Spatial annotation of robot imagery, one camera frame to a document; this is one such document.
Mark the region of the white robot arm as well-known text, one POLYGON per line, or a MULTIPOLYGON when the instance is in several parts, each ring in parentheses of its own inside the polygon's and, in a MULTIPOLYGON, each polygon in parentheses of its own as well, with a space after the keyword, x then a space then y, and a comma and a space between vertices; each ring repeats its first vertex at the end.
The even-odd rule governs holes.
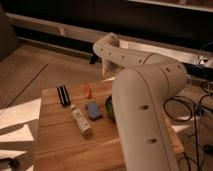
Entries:
POLYGON ((112 102, 127 171, 179 171, 163 104, 184 89, 184 65, 161 54, 121 48, 113 33, 96 41, 93 51, 123 68, 112 84, 112 102))

